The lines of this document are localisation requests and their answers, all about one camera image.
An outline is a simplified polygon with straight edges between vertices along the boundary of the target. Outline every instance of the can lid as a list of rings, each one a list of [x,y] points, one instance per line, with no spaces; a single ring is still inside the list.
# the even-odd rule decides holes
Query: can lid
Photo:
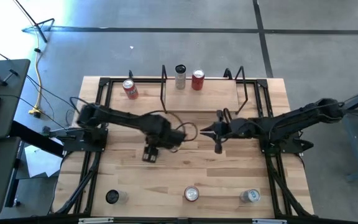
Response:
[[[185,197],[187,200],[194,202],[198,199],[198,189],[194,186],[189,186],[185,190]]]
[[[196,77],[196,78],[202,78],[204,76],[204,71],[202,70],[195,70],[193,72],[193,75]]]
[[[252,189],[248,191],[248,198],[251,202],[257,202],[260,200],[260,194],[257,190]]]
[[[134,81],[127,79],[124,81],[124,83],[122,85],[124,88],[130,88],[130,87],[134,86]]]
[[[186,71],[186,67],[184,65],[178,65],[175,67],[175,71],[177,73],[184,73]]]
[[[117,190],[109,190],[109,192],[107,192],[106,194],[106,201],[109,204],[114,204],[118,201],[119,199],[119,193]]]

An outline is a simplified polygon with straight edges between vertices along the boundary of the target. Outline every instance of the white paper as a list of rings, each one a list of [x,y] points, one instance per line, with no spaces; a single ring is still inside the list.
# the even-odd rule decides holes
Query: white paper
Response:
[[[56,138],[53,138],[55,142],[62,144]],[[27,146],[24,149],[25,156],[27,159],[27,167],[29,169],[30,177],[46,173],[48,177],[60,170],[60,164],[62,163],[62,158],[55,156],[49,152],[45,152],[35,146]]]

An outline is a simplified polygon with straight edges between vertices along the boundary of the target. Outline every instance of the aluminum can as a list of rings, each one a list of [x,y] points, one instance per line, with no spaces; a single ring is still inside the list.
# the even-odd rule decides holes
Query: aluminum can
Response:
[[[247,202],[257,202],[257,201],[260,200],[260,194],[255,189],[246,190],[244,192],[241,192],[240,200],[242,200],[245,203],[247,203]]]
[[[195,186],[188,186],[185,189],[185,198],[190,201],[190,202],[194,202],[195,200],[198,199],[199,196],[199,192],[198,189]]]
[[[109,190],[106,194],[106,201],[109,204],[124,204],[128,201],[128,194],[120,190]]]
[[[124,91],[127,94],[128,98],[131,100],[136,99],[139,96],[139,93],[137,92],[135,83],[131,79],[127,79],[122,83],[122,86],[124,87]]]
[[[175,86],[178,90],[182,90],[186,87],[186,67],[184,65],[178,65],[175,67],[177,75],[175,76]]]
[[[194,90],[201,90],[204,84],[204,71],[202,70],[195,70],[193,75],[191,76],[191,87]]]

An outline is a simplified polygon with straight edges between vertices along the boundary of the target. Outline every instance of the wooden table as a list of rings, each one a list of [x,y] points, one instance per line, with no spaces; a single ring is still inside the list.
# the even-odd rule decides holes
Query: wooden table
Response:
[[[80,98],[95,101],[99,78],[84,77]],[[283,79],[267,80],[274,115],[289,111]],[[138,83],[137,88],[139,98],[128,100],[121,84],[114,84],[110,107],[135,114],[162,109],[160,84]],[[256,117],[254,89],[251,86],[247,89],[249,101],[238,116]],[[241,104],[245,99],[243,85],[237,85],[237,93]],[[105,101],[105,97],[106,91],[101,102]],[[216,121],[216,113],[213,112],[181,112],[177,115],[183,122],[196,123],[200,129]],[[173,127],[178,125],[174,117],[164,116],[172,122]],[[160,150],[157,162],[151,164],[141,159],[145,138],[142,133],[114,124],[110,124],[108,129],[108,145],[101,158],[94,193],[93,217],[274,217],[265,158],[257,140],[228,140],[223,144],[223,153],[215,154],[214,142],[198,135],[195,141],[182,144],[177,153]],[[189,138],[195,134],[190,127],[187,131]],[[55,210],[66,202],[78,185],[83,157],[83,152],[75,152],[63,163],[53,202]],[[282,157],[289,189],[304,208],[313,213],[300,159],[292,154],[283,154]],[[183,196],[184,189],[189,185],[197,186],[200,191],[200,197],[195,202],[188,202]],[[105,196],[111,189],[127,192],[128,202],[125,205],[108,204]],[[257,189],[261,193],[259,202],[242,203],[239,200],[239,194],[248,189]],[[284,212],[282,193],[277,191],[280,208]],[[88,189],[85,190],[82,207],[87,194]]]

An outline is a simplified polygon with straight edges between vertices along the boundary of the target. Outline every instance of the gray floor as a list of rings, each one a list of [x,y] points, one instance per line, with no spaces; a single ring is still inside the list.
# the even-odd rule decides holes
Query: gray floor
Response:
[[[34,34],[20,28],[28,21],[13,2],[0,5],[0,52],[29,58],[34,73]],[[36,21],[50,17],[61,26],[256,28],[252,0],[97,0],[25,1]],[[358,29],[357,0],[260,0],[266,29]],[[257,34],[47,33],[40,43],[39,63],[44,87],[68,99],[80,91],[84,75],[158,75],[165,64],[200,67],[221,76],[226,67],[243,65],[248,77],[265,77]],[[358,92],[358,35],[267,35],[273,75],[284,78],[291,108],[322,97],[348,99]],[[65,124],[67,105],[45,94],[55,119]],[[26,83],[22,97],[35,102],[36,90]],[[42,108],[52,114],[45,101]],[[15,119],[40,131],[58,126],[27,114],[20,103]],[[305,153],[306,175],[315,213],[324,218],[358,221],[358,181],[345,175],[357,170],[341,123],[319,124],[305,130],[315,147]],[[46,214],[56,178],[23,181],[17,197],[21,208],[6,208],[0,218]]]

